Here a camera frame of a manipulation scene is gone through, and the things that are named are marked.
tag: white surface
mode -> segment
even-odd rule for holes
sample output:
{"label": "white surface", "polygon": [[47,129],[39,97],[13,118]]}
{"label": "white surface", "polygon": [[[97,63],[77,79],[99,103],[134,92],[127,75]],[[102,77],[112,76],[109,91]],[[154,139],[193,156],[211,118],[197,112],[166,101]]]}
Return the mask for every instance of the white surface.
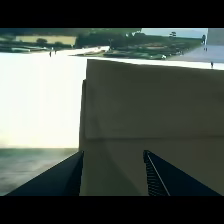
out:
{"label": "white surface", "polygon": [[[0,53],[1,148],[78,147],[86,58],[58,53]],[[91,59],[210,68],[200,62]],[[224,64],[214,68],[223,70]]]}

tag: gray floor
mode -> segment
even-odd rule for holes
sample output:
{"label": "gray floor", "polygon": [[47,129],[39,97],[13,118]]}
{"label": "gray floor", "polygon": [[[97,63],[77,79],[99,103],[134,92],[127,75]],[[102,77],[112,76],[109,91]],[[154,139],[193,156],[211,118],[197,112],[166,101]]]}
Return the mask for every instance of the gray floor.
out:
{"label": "gray floor", "polygon": [[0,149],[0,196],[76,152],[77,149]]}
{"label": "gray floor", "polygon": [[192,62],[211,62],[224,63],[224,46],[207,45],[207,51],[204,46],[198,47],[182,56],[174,56],[168,61],[192,61]]}

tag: sky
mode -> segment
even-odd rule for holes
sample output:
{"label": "sky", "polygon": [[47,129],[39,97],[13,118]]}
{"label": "sky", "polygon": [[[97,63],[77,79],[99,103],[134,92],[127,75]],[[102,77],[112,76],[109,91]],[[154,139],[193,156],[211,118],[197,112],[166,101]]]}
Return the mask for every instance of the sky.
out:
{"label": "sky", "polygon": [[177,37],[200,38],[203,34],[207,35],[208,28],[142,28],[147,35],[169,36],[173,31]]}

